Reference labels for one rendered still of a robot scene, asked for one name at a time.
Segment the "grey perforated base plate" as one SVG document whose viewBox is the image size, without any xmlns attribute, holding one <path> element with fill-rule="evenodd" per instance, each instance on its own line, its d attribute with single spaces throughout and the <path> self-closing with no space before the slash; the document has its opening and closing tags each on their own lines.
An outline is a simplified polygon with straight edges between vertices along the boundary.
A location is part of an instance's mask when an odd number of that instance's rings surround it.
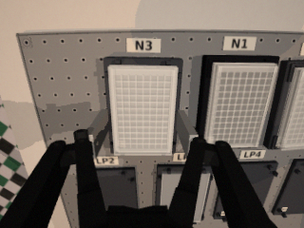
<svg viewBox="0 0 304 228">
<path fill-rule="evenodd" d="M 222 50 L 224 36 L 256 37 L 255 50 Z M 106 109 L 104 57 L 182 58 L 180 110 L 196 128 L 202 55 L 279 56 L 278 70 L 257 148 L 234 148 L 239 162 L 277 161 L 277 177 L 264 202 L 277 228 L 304 228 L 304 214 L 274 216 L 272 209 L 294 159 L 304 149 L 267 149 L 269 121 L 280 62 L 304 60 L 299 55 L 304 31 L 235 29 L 113 29 L 16 33 L 30 94 L 46 149 L 54 141 L 74 143 L 73 132 L 88 129 Z M 126 38 L 161 39 L 161 53 L 127 52 Z M 263 159 L 240 159 L 241 150 L 266 149 Z M 185 164 L 173 156 L 118 156 L 119 164 L 96 168 L 135 167 L 138 207 L 155 205 L 157 164 Z M 70 228 L 79 228 L 76 164 L 72 164 L 60 194 Z"/>
</svg>

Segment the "translucent plastic plate lid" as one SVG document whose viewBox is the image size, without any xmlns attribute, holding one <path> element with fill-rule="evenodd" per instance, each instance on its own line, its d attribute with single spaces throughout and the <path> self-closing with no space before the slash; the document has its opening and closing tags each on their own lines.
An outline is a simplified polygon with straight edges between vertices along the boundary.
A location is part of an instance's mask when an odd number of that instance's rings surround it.
<svg viewBox="0 0 304 228">
<path fill-rule="evenodd" d="M 161 200 L 160 205 L 170 206 L 176 187 L 178 187 L 182 171 L 171 171 L 171 174 L 167 174 L 167 171 L 161 171 Z M 207 188 L 210 180 L 210 172 L 202 174 L 199 183 L 199 193 L 196 205 L 196 211 L 193 222 L 200 222 L 203 211 L 203 206 L 206 198 Z"/>
</svg>

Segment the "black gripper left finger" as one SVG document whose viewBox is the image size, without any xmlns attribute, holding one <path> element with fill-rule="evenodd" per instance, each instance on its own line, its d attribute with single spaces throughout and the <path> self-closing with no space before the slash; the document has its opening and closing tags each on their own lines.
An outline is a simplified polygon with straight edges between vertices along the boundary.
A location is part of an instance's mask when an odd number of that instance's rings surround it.
<svg viewBox="0 0 304 228">
<path fill-rule="evenodd" d="M 48 228 L 72 164 L 79 228 L 110 228 L 94 163 L 108 130 L 108 109 L 101 109 L 87 130 L 73 132 L 74 143 L 52 142 L 0 220 L 0 228 Z"/>
</svg>

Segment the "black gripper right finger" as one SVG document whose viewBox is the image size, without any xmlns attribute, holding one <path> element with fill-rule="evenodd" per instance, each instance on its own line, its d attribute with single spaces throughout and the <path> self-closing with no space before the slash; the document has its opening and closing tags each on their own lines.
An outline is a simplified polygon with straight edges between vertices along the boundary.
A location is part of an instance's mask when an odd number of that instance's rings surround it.
<svg viewBox="0 0 304 228">
<path fill-rule="evenodd" d="M 193 227 L 204 163 L 211 165 L 229 228 L 277 228 L 228 142 L 206 142 L 184 110 L 178 110 L 176 129 L 186 161 L 161 228 Z"/>
</svg>

